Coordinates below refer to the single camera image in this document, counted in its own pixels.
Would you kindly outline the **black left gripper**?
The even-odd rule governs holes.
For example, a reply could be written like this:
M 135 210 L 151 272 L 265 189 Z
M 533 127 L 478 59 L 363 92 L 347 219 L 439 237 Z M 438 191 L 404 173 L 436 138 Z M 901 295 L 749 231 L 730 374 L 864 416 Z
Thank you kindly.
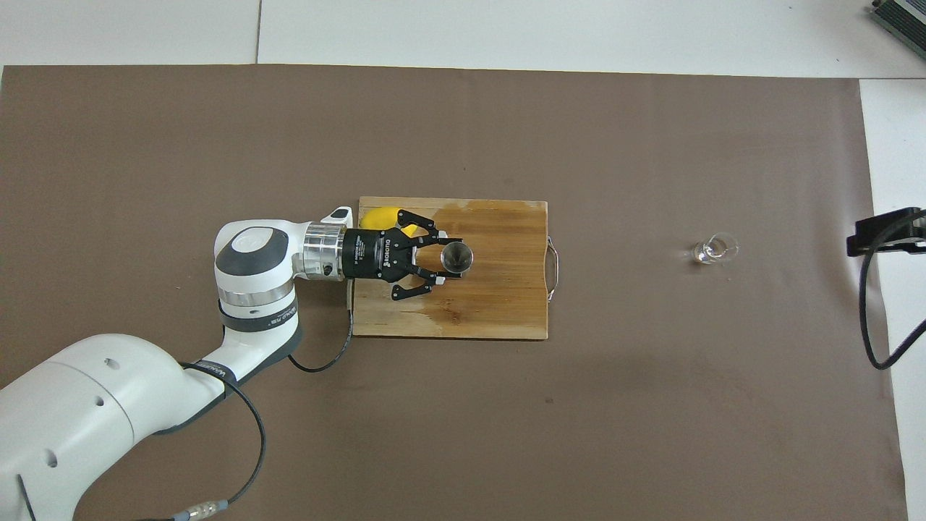
M 414 225 L 424 235 L 408 237 L 403 228 Z M 404 208 L 396 215 L 396 227 L 385 230 L 348 228 L 344 230 L 341 273 L 347 279 L 389 281 L 391 299 L 400 301 L 429 294 L 454 275 L 449 271 L 431 271 L 413 264 L 412 251 L 430 246 L 464 244 L 461 238 L 449 237 L 433 220 Z M 404 288 L 397 282 L 406 276 L 421 280 L 419 286 Z

